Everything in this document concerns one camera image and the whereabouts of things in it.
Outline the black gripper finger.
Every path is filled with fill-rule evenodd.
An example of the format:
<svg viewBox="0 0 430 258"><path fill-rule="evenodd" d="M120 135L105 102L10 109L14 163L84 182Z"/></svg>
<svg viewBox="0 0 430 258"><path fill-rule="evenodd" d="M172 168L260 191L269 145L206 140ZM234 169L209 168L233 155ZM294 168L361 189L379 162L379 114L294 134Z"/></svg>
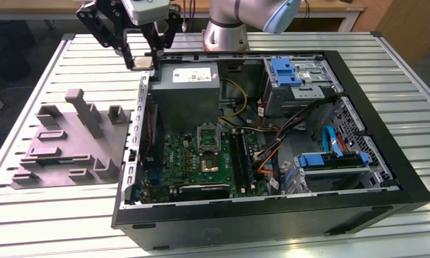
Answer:
<svg viewBox="0 0 430 258"><path fill-rule="evenodd" d="M142 26L142 35L150 47L150 57L153 60L154 69L160 68L160 57L164 54L164 49L169 49L172 47L177 30L182 25L180 6L169 7L169 15L164 21L166 23L166 30L162 35L158 35L153 23Z"/></svg>
<svg viewBox="0 0 430 258"><path fill-rule="evenodd" d="M102 21L98 14L101 12L97 10L94 5L81 5L76 15L88 28L90 34L97 39L98 43L102 47L108 48L112 47L114 51L118 53L118 55L122 56L125 60L125 65L129 70L133 69L133 56L129 49L129 44L126 42L126 34L124 37L100 37L96 36L96 28L98 27L97 23L98 21Z"/></svg>

